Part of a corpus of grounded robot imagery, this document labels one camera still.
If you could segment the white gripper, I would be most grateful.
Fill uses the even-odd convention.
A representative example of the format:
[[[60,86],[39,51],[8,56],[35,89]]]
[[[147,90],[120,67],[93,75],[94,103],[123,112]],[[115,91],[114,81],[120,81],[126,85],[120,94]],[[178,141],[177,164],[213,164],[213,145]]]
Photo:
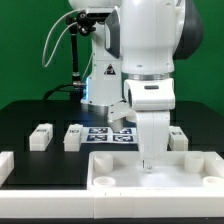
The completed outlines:
[[[152,173],[154,161],[167,150],[170,111],[175,108],[174,80],[127,79],[124,96],[127,102],[120,101],[108,107],[108,125],[113,132],[120,132],[124,119],[136,122],[143,171]]]

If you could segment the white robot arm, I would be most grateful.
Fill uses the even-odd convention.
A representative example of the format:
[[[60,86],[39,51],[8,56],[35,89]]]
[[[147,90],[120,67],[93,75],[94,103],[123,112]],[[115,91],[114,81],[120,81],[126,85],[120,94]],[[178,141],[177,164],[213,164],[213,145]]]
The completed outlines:
[[[82,107],[107,114],[113,131],[136,124],[144,171],[167,150],[175,108],[174,62],[203,39],[193,0],[68,0],[79,32],[92,36],[93,68]]]

